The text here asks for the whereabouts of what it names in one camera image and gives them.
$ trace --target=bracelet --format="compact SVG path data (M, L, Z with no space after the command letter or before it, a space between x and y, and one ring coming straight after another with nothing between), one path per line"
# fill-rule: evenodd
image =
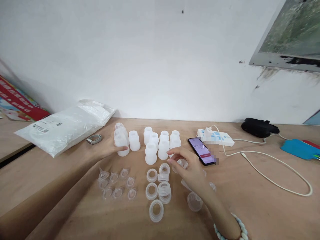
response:
M237 220L240 228L241 228L241 237L239 238L239 240L248 240L248 231L246 230L246 227L244 226L244 224L241 222L240 218L238 218L235 214L231 213L234 218ZM226 239L224 236L221 235L221 233L218 231L216 225L214 224L214 231L216 232L218 238L220 240L228 240Z

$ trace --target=power strip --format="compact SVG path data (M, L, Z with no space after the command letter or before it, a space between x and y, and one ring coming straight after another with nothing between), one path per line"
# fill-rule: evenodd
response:
M206 128L205 130L198 129L197 137L199 137L205 144L222 145L221 141L223 141L224 146L232 147L234 145L234 141L229 136L229 134L223 132L215 132L210 130L210 128Z

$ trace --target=blue object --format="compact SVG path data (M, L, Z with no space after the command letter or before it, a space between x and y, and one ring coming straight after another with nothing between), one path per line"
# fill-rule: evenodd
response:
M299 158L310 160L315 158L314 155L320 154L320 149L315 148L298 139L286 140L281 149L287 153L295 155Z

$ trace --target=box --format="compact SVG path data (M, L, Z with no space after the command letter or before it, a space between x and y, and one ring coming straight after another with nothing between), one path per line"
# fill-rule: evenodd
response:
M17 89L0 75L0 110L8 118L35 122L50 115L31 97Z

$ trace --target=wooden table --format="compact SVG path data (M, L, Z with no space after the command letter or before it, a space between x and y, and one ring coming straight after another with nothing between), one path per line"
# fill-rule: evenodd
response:
M1 116L3 118L0 119L0 162L3 162L32 143L14 134L15 131L30 125L30 122L9 120L4 114Z
M128 190L121 201L105 202L97 185L98 167L95 165L60 203L47 215L28 239L217 239L213 221L205 206L198 213L192 212L186 201L189 191L181 185L181 177L170 172L169 182L172 200L164 206L164 217L159 223L149 218L151 201L145 197L148 184L146 172L159 169L164 161L157 160L149 166L145 163L143 129L151 126L154 132L162 130L180 131L181 144L191 150L187 139L195 137L199 128L210 126L211 122L118 119L111 118L99 133L104 137L112 135L116 122L122 122L128 132L138 131L141 148L125 157L116 155L113 162L100 163L112 172L122 167L130 168L130 176L136 177L137 197L129 202ZM220 131L231 137L261 141L245 133L239 123L215 123ZM320 143L320 128L317 126L278 125L281 134L289 139L298 138ZM284 140L278 136L267 139L267 144L237 141L233 147L226 147L227 153L241 150L261 151L279 158L296 169L313 186L311 197L301 197L286 192L271 184L258 174L240 155L226 157L219 146L219 165L203 167L207 179L217 187L217 194L231 212L246 224L252 239L318 239L320 236L320 163L305 161L280 149ZM68 171L75 164L81 164L86 154L84 141L67 150L57 158L34 148L0 170L0 215L12 209L24 199L45 187L57 176ZM281 186L299 193L308 193L302 179L282 164L264 155L247 153L248 158L262 173ZM124 186L119 181L115 187Z

